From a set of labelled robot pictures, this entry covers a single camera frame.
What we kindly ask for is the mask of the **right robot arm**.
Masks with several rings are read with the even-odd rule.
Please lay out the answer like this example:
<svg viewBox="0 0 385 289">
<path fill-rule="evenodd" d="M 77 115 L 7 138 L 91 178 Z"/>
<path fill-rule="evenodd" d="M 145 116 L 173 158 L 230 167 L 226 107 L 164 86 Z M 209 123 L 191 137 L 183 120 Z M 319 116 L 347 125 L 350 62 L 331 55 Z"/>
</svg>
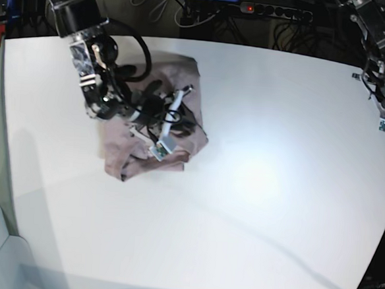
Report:
<svg viewBox="0 0 385 289">
<path fill-rule="evenodd" d="M 183 104 L 183 97 L 193 88 L 187 85 L 172 94 L 161 94 L 162 80 L 151 80 L 143 91 L 134 92 L 131 83 L 144 82 L 152 72 L 152 56 L 146 42 L 132 27 L 102 16 L 98 0 L 48 0 L 57 33 L 70 39 L 73 65 L 80 77 L 88 115 L 107 121 L 121 117 L 146 128 L 153 143 L 164 141 L 170 130 L 191 133 L 196 118 Z M 145 62 L 142 73 L 134 65 L 118 65 L 117 42 L 105 26 L 116 24 L 128 30 L 142 48 Z"/>
</svg>

